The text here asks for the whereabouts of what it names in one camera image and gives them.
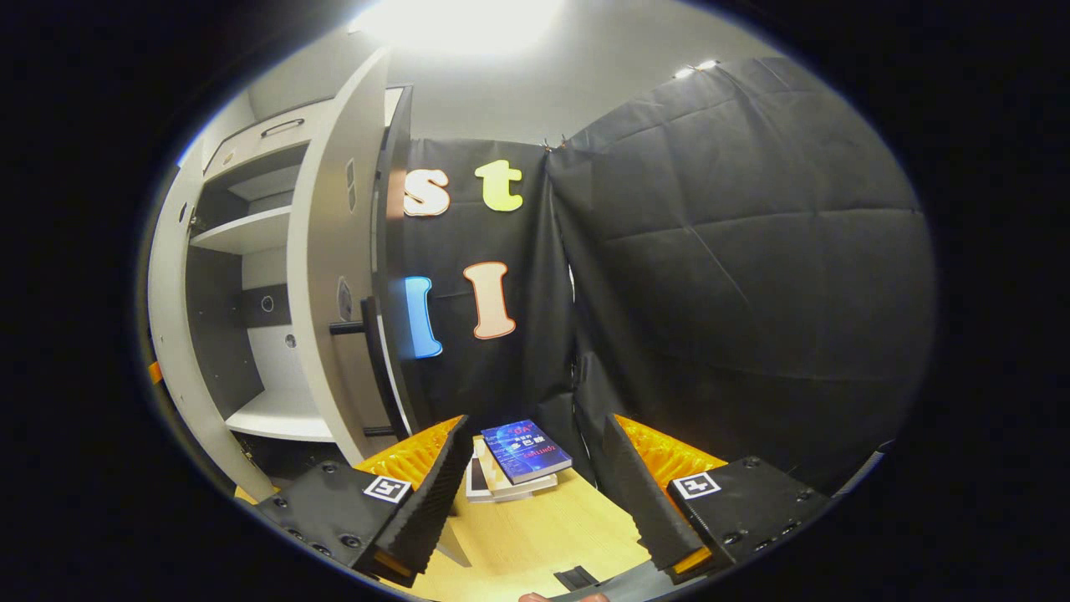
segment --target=wooden tabletop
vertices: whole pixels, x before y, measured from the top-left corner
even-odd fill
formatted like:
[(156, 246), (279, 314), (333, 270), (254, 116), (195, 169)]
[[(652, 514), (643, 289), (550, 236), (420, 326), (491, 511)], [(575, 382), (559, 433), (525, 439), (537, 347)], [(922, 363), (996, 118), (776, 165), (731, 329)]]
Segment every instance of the wooden tabletop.
[(469, 504), (462, 485), (455, 508), (446, 528), (471, 567), (435, 550), (412, 588), (384, 584), (439, 602), (516, 602), (531, 591), (567, 593), (555, 572), (581, 566), (601, 581), (649, 559), (631, 516), (571, 468), (528, 499)]

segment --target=stack of books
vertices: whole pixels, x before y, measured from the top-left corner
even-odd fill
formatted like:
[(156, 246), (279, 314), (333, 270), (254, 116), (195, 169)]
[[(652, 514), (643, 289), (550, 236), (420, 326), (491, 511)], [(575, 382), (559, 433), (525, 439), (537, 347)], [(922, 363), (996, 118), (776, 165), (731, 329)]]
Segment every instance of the stack of books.
[(473, 437), (464, 476), (470, 503), (525, 499), (557, 485), (556, 473), (572, 459), (530, 420), (488, 429)]

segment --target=cabinet drawer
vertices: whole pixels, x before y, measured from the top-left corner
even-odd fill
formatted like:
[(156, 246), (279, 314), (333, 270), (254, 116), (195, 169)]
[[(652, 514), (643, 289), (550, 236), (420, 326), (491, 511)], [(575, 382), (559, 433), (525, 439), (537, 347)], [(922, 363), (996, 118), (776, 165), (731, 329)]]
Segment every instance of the cabinet drawer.
[(208, 164), (204, 180), (230, 171), (272, 152), (308, 143), (322, 126), (333, 98), (320, 101), (265, 119), (219, 143)]

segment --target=white cabinet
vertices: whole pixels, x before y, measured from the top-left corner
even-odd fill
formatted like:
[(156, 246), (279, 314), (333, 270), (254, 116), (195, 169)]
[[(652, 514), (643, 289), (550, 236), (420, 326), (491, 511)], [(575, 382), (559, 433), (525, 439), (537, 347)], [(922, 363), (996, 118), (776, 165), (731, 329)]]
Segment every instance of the white cabinet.
[(149, 313), (165, 384), (257, 499), (274, 490), (233, 433), (333, 443), (351, 464), (384, 446), (364, 435), (387, 425), (364, 335), (330, 325), (361, 321), (371, 294), (372, 190), (400, 96), (386, 63), (380, 49), (334, 98), (224, 140), (203, 173), (182, 169), (156, 223)]

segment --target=peach letter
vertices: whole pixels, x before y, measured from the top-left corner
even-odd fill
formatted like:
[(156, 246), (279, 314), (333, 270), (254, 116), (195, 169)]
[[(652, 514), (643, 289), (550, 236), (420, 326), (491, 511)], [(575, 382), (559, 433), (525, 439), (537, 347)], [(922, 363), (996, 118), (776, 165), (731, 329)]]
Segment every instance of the peach letter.
[(438, 215), (449, 207), (449, 192), (442, 189), (449, 177), (442, 169), (413, 169), (404, 176), (406, 215)]
[(502, 276), (509, 271), (501, 261), (484, 261), (464, 267), (464, 277), (475, 289), (475, 313), (479, 324), (475, 327), (476, 339), (505, 337), (517, 329), (517, 323), (505, 314), (505, 292)]

